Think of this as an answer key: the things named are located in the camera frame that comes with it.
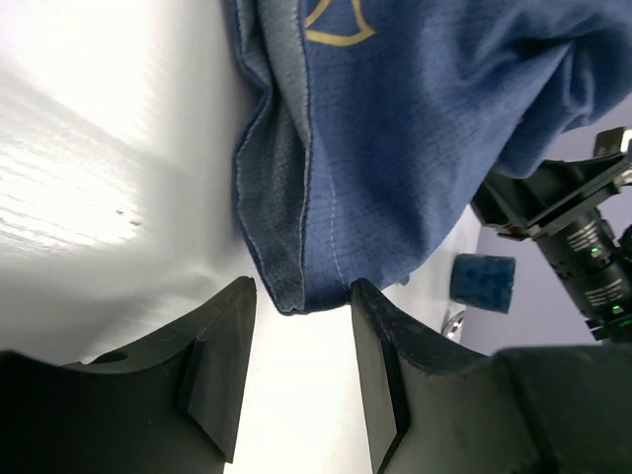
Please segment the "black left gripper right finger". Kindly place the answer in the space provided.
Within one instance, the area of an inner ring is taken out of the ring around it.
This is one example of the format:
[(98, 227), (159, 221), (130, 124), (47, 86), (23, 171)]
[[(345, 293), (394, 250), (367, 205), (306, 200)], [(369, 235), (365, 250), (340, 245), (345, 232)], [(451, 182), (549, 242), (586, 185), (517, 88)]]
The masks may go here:
[(361, 398), (376, 473), (627, 473), (631, 349), (481, 355), (351, 289)]

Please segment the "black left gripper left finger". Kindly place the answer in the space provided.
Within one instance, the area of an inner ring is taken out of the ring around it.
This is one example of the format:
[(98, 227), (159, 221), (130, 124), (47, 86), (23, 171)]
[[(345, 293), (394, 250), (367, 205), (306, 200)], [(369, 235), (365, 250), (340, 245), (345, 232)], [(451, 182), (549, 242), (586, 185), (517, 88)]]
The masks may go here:
[(232, 462), (257, 306), (236, 278), (93, 362), (1, 354), (5, 473), (220, 473)]

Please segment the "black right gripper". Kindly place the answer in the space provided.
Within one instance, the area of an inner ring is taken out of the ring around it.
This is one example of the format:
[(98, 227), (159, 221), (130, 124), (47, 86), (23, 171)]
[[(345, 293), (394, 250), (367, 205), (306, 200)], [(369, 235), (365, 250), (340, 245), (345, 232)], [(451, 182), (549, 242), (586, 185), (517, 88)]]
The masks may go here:
[(525, 179), (491, 173), (471, 206), (482, 225), (522, 241), (552, 236), (631, 184), (631, 129), (599, 133), (593, 158), (546, 160)]

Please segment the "dark blue mug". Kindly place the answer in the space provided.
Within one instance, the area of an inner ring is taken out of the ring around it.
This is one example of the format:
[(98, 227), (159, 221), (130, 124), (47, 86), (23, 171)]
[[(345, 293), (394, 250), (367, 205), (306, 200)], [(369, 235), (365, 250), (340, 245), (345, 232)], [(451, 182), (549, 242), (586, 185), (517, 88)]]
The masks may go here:
[(480, 310), (508, 314), (515, 267), (513, 257), (458, 254), (451, 271), (450, 299)]

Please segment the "pink handled steel spoon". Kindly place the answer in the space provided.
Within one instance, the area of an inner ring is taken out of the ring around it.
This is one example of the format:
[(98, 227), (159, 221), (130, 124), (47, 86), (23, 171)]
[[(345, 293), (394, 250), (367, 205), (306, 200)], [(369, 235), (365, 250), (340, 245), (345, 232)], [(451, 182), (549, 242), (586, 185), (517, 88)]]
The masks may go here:
[(458, 332), (460, 331), (462, 325), (463, 325), (463, 321), (465, 318), (465, 311), (461, 310), (459, 312), (454, 313), (451, 316), (447, 317), (447, 320), (444, 322), (440, 333), (450, 339), (453, 340)]

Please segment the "blue fish placemat cloth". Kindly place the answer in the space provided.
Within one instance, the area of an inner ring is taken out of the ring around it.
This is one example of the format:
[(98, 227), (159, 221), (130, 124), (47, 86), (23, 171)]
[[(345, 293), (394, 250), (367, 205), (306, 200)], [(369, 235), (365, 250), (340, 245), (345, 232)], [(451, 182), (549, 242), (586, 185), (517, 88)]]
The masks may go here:
[(231, 1), (260, 101), (236, 214), (284, 315), (422, 265), (486, 176), (531, 175), (631, 92), (627, 1)]

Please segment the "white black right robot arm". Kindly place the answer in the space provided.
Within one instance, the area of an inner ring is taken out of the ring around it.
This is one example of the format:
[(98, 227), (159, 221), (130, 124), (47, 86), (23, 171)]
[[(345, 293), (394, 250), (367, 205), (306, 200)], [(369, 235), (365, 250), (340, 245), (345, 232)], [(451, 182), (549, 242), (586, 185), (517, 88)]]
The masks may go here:
[(498, 236), (532, 240), (599, 342), (631, 340), (631, 233), (616, 236), (599, 205), (631, 184), (631, 130), (595, 138), (584, 161), (544, 161), (525, 179), (489, 173), (472, 200)]

